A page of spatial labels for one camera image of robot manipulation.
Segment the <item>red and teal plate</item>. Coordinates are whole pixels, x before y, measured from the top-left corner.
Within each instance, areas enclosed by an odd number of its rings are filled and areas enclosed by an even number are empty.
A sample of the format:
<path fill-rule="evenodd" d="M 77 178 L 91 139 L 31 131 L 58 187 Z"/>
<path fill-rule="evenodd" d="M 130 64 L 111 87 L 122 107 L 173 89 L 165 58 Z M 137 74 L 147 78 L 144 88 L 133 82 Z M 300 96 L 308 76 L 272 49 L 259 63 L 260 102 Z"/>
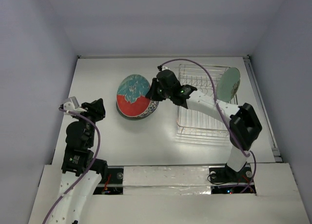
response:
<path fill-rule="evenodd" d="M 149 81 L 142 75 L 127 76 L 117 89 L 117 109 L 128 118 L 143 117 L 150 105 L 145 97 L 149 89 Z"/>

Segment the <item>green rimmed plate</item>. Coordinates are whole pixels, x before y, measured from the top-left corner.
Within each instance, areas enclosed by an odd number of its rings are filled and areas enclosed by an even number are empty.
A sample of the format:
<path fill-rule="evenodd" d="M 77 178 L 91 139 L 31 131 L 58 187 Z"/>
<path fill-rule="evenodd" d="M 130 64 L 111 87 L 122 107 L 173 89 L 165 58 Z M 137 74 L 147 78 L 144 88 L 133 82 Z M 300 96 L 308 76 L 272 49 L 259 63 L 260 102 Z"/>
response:
<path fill-rule="evenodd" d="M 230 102 L 240 86 L 240 72 L 235 67 L 227 69 L 217 83 L 216 96 L 223 102 Z"/>

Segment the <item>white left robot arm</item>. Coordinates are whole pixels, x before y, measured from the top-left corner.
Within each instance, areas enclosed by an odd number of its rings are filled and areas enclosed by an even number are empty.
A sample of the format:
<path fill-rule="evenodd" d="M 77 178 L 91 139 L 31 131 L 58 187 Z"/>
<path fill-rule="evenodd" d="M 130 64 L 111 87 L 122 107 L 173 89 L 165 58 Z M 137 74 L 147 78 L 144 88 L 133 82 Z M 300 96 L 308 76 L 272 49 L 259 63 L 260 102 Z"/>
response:
<path fill-rule="evenodd" d="M 79 104 L 70 97 L 59 110 L 75 121 L 66 128 L 58 198 L 43 223 L 81 224 L 96 186 L 108 177 L 107 162 L 97 158 L 100 144 L 91 150 L 95 141 L 101 141 L 96 122 L 105 118 L 105 108 L 102 99 Z"/>

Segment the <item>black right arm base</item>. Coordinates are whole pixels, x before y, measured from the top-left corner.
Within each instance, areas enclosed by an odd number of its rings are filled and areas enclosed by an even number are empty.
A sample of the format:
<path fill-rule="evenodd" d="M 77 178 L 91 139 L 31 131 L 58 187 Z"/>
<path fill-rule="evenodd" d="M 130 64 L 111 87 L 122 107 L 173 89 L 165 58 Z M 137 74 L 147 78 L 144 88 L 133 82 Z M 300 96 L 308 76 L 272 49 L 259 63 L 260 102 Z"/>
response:
<path fill-rule="evenodd" d="M 227 165 L 217 165 L 209 167 L 207 180 L 214 185 L 223 185 L 228 183 L 249 182 L 252 176 L 253 172 L 248 163 L 238 172 L 235 172 Z"/>

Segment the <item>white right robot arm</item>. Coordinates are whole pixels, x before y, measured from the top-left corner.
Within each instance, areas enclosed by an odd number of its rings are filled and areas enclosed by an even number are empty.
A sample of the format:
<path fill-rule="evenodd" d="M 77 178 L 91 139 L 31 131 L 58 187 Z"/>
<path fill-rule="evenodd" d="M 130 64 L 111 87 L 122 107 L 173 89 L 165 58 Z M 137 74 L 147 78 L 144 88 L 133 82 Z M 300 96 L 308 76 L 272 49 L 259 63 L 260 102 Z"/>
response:
<path fill-rule="evenodd" d="M 153 101 L 169 99 L 173 104 L 208 115 L 224 123 L 233 145 L 224 169 L 229 181 L 242 176 L 249 151 L 262 131 L 254 108 L 248 104 L 230 104 L 240 85 L 240 72 L 231 67 L 221 76 L 213 95 L 209 96 L 191 85 L 181 85 L 173 71 L 160 71 L 152 80 L 146 98 Z"/>

